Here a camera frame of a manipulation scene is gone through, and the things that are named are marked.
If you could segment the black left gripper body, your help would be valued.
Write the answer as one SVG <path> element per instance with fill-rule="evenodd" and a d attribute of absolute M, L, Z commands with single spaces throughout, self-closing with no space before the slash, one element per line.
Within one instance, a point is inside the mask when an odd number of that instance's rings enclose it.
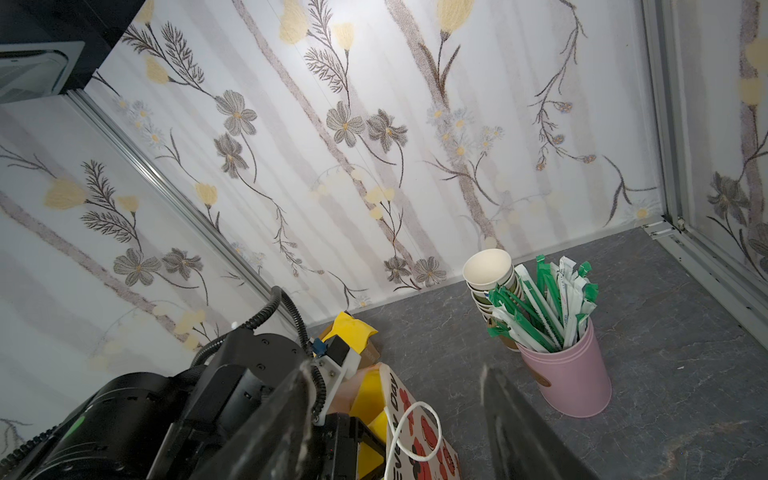
<path fill-rule="evenodd" d="M 383 479 L 386 444 L 359 418 L 331 414 L 313 428 L 312 479 Z M 360 473 L 361 451 L 372 452 L 373 466 Z"/>

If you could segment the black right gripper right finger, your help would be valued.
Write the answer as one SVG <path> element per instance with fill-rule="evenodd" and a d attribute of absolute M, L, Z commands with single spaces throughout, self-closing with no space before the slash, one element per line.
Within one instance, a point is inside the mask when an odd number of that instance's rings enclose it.
<path fill-rule="evenodd" d="M 497 479 L 595 479 L 524 395 L 496 368 L 480 375 L 491 464 Z"/>

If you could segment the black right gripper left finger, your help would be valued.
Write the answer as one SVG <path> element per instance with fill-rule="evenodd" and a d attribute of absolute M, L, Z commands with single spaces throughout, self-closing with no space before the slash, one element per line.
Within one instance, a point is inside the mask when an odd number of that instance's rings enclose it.
<path fill-rule="evenodd" d="M 316 439 L 311 363 L 303 362 L 280 384 L 194 479 L 314 479 Z"/>

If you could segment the yellow paper napkin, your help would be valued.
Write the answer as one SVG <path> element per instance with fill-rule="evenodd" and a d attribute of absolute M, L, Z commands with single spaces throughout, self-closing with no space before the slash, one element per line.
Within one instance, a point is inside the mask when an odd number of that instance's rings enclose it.
<path fill-rule="evenodd" d="M 385 395 L 380 366 L 376 365 L 365 371 L 349 414 L 360 419 L 373 432 L 373 436 L 387 446 L 387 418 L 384 408 Z M 362 444 L 358 453 L 358 478 L 362 479 L 381 466 L 385 456 L 386 454 L 378 453 L 373 447 Z"/>

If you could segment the red white paper bag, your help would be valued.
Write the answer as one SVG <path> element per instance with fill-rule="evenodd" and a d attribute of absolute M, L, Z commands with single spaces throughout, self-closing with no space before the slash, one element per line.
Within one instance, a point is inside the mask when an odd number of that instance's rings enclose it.
<path fill-rule="evenodd" d="M 405 384 L 386 364 L 380 366 L 385 395 L 384 413 L 387 418 L 387 446 L 392 444 L 392 434 L 402 426 L 399 444 L 393 454 L 392 464 L 384 473 L 388 479 L 459 479 L 461 470 L 458 454 L 441 435 L 439 421 L 431 410 L 419 404 Z M 352 403 L 369 368 L 362 369 L 344 384 L 349 397 L 341 409 L 350 416 Z"/>

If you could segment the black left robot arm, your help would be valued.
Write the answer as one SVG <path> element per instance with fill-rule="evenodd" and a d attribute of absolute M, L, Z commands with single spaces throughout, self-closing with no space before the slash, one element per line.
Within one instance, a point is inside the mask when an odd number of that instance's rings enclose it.
<path fill-rule="evenodd" d="M 177 375 L 125 374 L 1 461 L 5 479 L 381 479 L 386 443 L 331 409 L 357 367 L 273 287 Z"/>

